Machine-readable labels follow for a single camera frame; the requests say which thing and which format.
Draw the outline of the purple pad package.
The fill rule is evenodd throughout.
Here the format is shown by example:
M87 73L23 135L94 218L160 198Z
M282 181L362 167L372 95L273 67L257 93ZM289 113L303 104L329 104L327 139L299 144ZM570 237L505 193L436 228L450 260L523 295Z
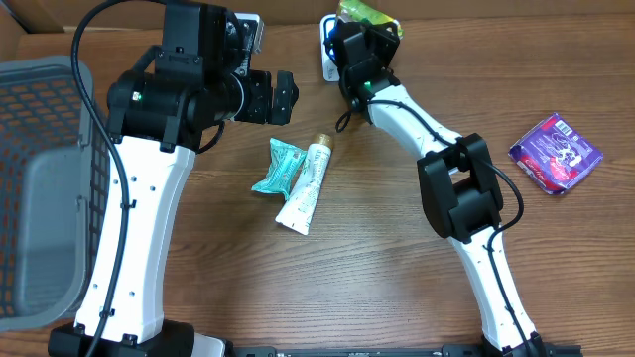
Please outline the purple pad package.
M558 113L538 123L514 143L508 156L549 195L573 189L604 158Z

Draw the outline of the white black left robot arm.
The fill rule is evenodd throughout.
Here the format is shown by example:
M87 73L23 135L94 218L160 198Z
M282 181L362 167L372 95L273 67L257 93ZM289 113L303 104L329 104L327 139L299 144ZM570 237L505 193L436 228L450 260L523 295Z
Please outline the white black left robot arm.
M166 3L163 40L111 85L95 125L110 154L105 216L75 320L52 356L234 354L224 339L166 319L163 287L176 212L202 134L229 121L285 125L299 91L288 71L254 70L262 19L211 4Z

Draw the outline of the white tube gold cap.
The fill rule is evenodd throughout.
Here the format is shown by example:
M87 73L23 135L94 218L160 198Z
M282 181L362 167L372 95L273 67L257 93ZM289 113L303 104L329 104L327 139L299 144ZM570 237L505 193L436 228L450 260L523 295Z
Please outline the white tube gold cap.
M275 218L277 223L302 235L309 234L332 149L329 135L314 136L290 198Z

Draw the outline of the green juice carton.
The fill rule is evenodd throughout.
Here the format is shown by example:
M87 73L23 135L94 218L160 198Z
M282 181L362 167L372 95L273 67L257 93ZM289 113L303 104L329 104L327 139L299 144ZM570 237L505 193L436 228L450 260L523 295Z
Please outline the green juice carton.
M381 25L388 22L394 23L396 33L400 39L404 31L398 20L367 5L361 0L340 0L336 8L336 14L344 22L368 22L372 25Z

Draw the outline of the teal snack packet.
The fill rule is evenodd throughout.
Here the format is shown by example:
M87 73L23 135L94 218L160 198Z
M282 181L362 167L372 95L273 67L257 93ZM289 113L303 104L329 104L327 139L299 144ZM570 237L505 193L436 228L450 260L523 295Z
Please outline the teal snack packet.
M264 194L281 194L288 200L292 180L307 156L307 152L276 138L270 139L271 164L265 177L255 183L252 191Z

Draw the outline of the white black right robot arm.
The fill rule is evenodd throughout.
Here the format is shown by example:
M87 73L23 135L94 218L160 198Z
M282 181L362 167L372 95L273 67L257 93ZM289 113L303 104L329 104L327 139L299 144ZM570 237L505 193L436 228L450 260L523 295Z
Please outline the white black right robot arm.
M499 183L508 177L493 165L485 140L446 128L411 98L389 66L400 45L396 24L338 19L323 44L350 113L362 114L416 159L425 216L458 254L476 298L484 355L547 355L506 259Z

